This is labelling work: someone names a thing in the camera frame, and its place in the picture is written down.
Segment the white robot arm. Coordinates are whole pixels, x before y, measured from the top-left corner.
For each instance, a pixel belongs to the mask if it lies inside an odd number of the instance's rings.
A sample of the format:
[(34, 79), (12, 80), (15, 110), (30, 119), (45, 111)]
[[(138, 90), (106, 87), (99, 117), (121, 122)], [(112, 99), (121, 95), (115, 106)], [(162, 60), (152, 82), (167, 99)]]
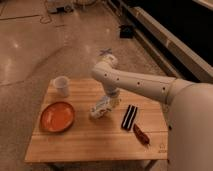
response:
[(121, 71), (107, 55), (92, 77), (108, 96), (119, 89), (164, 103), (168, 111), (168, 171), (213, 171), (213, 84)]

